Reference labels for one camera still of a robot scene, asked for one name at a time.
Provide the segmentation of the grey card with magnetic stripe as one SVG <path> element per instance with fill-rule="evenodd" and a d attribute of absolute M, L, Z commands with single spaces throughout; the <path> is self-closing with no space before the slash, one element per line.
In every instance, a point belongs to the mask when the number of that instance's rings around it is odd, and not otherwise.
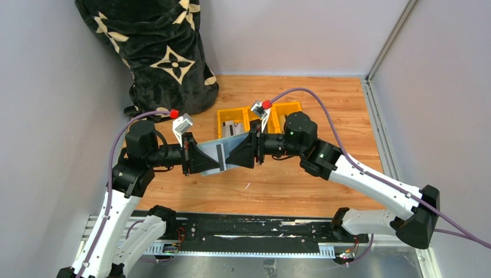
<path fill-rule="evenodd" d="M 223 144 L 217 144 L 216 149 L 217 149 L 217 158 L 218 158 L 218 164 L 219 164 L 219 172 L 222 172 L 222 171 L 225 171 L 227 169 L 225 151 L 224 151 Z"/>

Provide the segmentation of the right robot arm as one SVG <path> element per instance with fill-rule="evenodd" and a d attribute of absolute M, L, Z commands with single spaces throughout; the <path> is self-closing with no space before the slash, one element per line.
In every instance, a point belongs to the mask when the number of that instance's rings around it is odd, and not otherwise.
<path fill-rule="evenodd" d="M 265 156 L 297 156 L 299 165 L 313 177 L 348 186 L 384 205 L 382 210 L 342 207 L 330 228 L 339 240 L 358 235 L 395 236 L 418 249 L 430 245 L 438 215 L 439 190 L 394 180 L 355 160 L 349 154 L 317 137 L 318 126 L 305 113 L 287 116 L 283 134 L 264 133 L 260 120 L 226 158 L 227 164 L 253 168 Z"/>

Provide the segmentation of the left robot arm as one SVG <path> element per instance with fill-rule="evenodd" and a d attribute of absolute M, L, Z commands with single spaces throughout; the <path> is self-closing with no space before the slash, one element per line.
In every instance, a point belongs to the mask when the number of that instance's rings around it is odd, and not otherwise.
<path fill-rule="evenodd" d="M 121 240 L 129 218 L 155 177 L 155 168 L 181 166 L 188 175 L 218 166 L 198 148 L 188 131 L 192 125 L 187 114 L 173 120 L 177 144 L 168 144 L 148 120 L 134 119 L 124 128 L 126 146 L 117 164 L 108 166 L 107 190 L 94 228 L 74 263 L 60 269 L 57 277 L 127 277 L 155 240 L 176 233 L 176 212 L 156 205 L 129 237 Z"/>

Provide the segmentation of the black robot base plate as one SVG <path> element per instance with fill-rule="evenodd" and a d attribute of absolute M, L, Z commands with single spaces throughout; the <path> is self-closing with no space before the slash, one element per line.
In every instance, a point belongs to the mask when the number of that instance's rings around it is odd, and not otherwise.
<path fill-rule="evenodd" d="M 147 254 L 211 257 L 335 258 L 369 237 L 335 232 L 330 218 L 178 213 L 175 231 Z"/>

